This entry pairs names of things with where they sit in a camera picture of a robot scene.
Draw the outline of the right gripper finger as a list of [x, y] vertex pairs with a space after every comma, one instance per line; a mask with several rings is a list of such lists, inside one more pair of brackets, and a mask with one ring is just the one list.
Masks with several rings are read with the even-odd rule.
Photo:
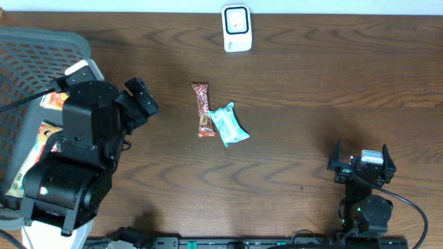
[[382, 155], [383, 155], [383, 166], [384, 166], [384, 172], [385, 173], [395, 173], [396, 172], [396, 166], [390, 157], [390, 154], [388, 152], [387, 144], [383, 145], [382, 148]]
[[338, 139], [336, 148], [328, 160], [328, 167], [338, 167], [340, 165], [341, 140]]

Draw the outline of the red Top chocolate bar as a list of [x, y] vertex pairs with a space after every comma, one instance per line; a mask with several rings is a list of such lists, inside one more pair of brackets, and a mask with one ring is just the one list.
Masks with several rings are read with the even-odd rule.
[[213, 127], [213, 122], [208, 112], [208, 85], [206, 83], [192, 83], [192, 88], [196, 94], [198, 115], [199, 115], [199, 130], [198, 136], [203, 137], [214, 137], [216, 135], [215, 129]]

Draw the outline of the small orange snack box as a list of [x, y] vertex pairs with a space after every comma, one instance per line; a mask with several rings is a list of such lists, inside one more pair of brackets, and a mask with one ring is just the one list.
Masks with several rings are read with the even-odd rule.
[[61, 111], [63, 104], [68, 97], [69, 95], [66, 93], [49, 93], [42, 97], [39, 105], [45, 109]]

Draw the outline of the yellow chips bag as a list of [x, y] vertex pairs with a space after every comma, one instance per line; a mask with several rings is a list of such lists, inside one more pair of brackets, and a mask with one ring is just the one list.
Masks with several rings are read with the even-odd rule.
[[44, 150], [45, 144], [48, 138], [56, 132], [61, 131], [61, 127], [53, 126], [49, 123], [42, 122], [39, 126], [39, 130], [28, 156], [22, 164], [20, 170], [16, 174], [10, 189], [6, 192], [6, 196], [22, 198], [24, 195], [23, 179], [27, 171], [39, 161], [41, 154]]

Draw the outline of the light teal wipes pack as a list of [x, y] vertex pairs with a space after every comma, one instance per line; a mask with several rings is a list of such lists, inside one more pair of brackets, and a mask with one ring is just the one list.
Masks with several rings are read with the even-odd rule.
[[250, 137], [237, 121], [234, 107], [235, 104], [230, 102], [226, 106], [218, 108], [216, 111], [208, 112], [225, 147], [228, 147], [231, 143], [237, 143]]

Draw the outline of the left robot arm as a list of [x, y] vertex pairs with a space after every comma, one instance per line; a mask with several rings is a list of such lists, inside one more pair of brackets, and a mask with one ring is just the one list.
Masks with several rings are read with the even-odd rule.
[[82, 248], [100, 203], [112, 187], [126, 139], [158, 113], [143, 79], [134, 77], [120, 91], [104, 80], [72, 75], [51, 81], [67, 93], [62, 130], [45, 144], [24, 176], [20, 214], [26, 248]]

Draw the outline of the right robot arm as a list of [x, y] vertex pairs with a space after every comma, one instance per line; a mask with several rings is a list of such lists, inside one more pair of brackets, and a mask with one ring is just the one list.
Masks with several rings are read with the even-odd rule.
[[397, 168], [386, 145], [381, 151], [363, 150], [349, 163], [340, 161], [341, 143], [329, 157], [327, 168], [335, 172], [334, 182], [344, 184], [345, 194], [338, 208], [343, 223], [341, 239], [378, 238], [388, 230], [393, 204], [372, 191], [389, 183]]

